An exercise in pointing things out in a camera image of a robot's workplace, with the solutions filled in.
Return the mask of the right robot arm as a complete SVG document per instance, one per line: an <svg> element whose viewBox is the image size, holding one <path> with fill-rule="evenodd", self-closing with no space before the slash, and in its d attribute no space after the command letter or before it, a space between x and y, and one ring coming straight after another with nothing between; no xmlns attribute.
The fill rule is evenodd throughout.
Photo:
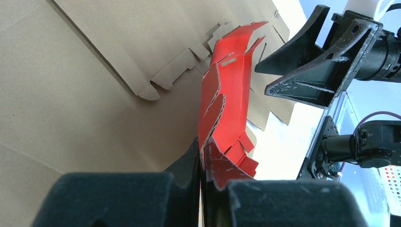
<svg viewBox="0 0 401 227"><path fill-rule="evenodd" d="M318 108L329 108L351 81L401 80L401 36L384 30L372 16L352 10L332 16L323 46L316 39L329 13L318 5L300 31L255 66L257 73L277 75L265 95ZM362 121L339 135L331 116L324 118L305 157L298 179L338 179L340 162L381 168L401 162L401 121Z"/></svg>

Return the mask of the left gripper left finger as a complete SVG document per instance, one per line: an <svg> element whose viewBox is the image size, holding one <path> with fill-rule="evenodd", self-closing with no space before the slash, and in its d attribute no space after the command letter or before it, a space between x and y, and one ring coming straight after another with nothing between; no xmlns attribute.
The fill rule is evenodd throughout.
<svg viewBox="0 0 401 227"><path fill-rule="evenodd" d="M166 227L197 227L200 202L199 138L166 170L173 176L166 208Z"/></svg>

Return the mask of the red paper box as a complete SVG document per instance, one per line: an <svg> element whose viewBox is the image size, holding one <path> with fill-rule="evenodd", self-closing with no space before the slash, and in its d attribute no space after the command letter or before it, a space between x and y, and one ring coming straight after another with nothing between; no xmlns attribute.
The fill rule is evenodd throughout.
<svg viewBox="0 0 401 227"><path fill-rule="evenodd" d="M253 178L258 162L247 156L254 145L246 133L253 52L263 41L249 45L255 30L267 21L238 26L218 39L201 85L198 138L200 160L209 140Z"/></svg>

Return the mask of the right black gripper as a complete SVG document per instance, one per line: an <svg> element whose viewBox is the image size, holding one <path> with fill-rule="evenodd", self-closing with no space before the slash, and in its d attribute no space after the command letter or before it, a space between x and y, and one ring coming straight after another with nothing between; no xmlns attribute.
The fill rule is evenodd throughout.
<svg viewBox="0 0 401 227"><path fill-rule="evenodd" d="M294 37L256 64L255 72L280 76L265 95L327 108L353 78L400 83L401 39L372 17L335 13L323 49L316 44L329 9L317 5Z"/></svg>

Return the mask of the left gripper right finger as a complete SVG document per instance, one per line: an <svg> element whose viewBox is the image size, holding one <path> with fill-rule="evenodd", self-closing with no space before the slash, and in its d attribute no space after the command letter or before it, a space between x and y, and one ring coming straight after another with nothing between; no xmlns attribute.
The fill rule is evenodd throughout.
<svg viewBox="0 0 401 227"><path fill-rule="evenodd" d="M230 194L229 183L250 180L251 177L230 161L213 140L202 149L201 193L204 225L206 227L234 227L234 209L240 205Z"/></svg>

